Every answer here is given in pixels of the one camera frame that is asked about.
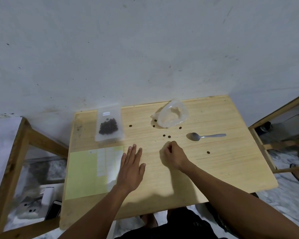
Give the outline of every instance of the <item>spoon handle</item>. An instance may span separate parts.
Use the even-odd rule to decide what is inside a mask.
[[[220,133],[220,134],[213,134],[213,135],[201,136],[201,138],[216,138],[216,137],[224,137],[224,136],[226,136],[225,133]]]

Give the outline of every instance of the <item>spoon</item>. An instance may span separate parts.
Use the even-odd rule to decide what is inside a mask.
[[[189,133],[189,139],[192,141],[199,141],[201,138],[216,138],[216,137],[224,137],[226,136],[225,133],[220,134],[213,134],[213,135],[207,135],[207,136],[200,136],[195,132]]]

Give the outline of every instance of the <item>hand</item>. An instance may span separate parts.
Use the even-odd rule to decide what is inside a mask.
[[[136,144],[128,148],[127,154],[123,153],[116,185],[125,189],[127,193],[136,190],[143,180],[146,164],[140,165],[141,156],[142,148],[136,153]]]
[[[166,155],[166,160],[176,169],[180,171],[184,171],[184,169],[191,162],[188,160],[186,154],[183,149],[178,146],[177,142],[172,141],[168,144],[168,146],[164,149],[164,153]]]

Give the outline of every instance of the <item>wooden frame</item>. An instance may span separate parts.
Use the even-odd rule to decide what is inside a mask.
[[[59,227],[59,218],[57,218],[3,232],[29,145],[65,159],[68,157],[67,148],[33,130],[27,119],[22,118],[0,184],[0,238],[30,239]]]
[[[258,127],[258,126],[263,125],[264,123],[266,123],[268,121],[271,121],[272,119],[274,119],[274,118],[280,116],[281,114],[291,110],[292,108],[295,108],[298,105],[299,105],[299,96],[296,99],[289,102],[288,104],[286,104],[286,105],[282,106],[281,108],[275,110],[274,112],[272,112],[268,116],[265,116],[263,119],[259,120],[258,122],[254,123],[253,125],[251,125],[249,127],[249,131],[251,132],[251,135],[253,136],[255,142],[258,145],[259,150],[263,154],[268,166],[270,167],[271,171],[274,174],[299,171],[299,167],[287,168],[287,169],[277,169],[277,167],[275,166],[275,164],[274,164],[271,156],[267,152],[267,150],[281,149],[281,148],[285,148],[285,147],[291,147],[291,146],[294,146],[294,145],[299,145],[299,139],[288,140],[288,141],[283,141],[283,142],[278,142],[278,143],[276,142],[276,143],[272,143],[272,144],[263,144],[262,141],[260,140],[259,136],[255,132],[255,128]]]

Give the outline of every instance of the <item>person's left arm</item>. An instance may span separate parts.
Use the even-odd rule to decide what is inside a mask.
[[[136,153],[136,145],[123,153],[120,172],[112,190],[84,216],[70,226],[59,239],[106,238],[116,213],[129,193],[135,190],[145,172],[145,164],[140,165],[142,148]]]

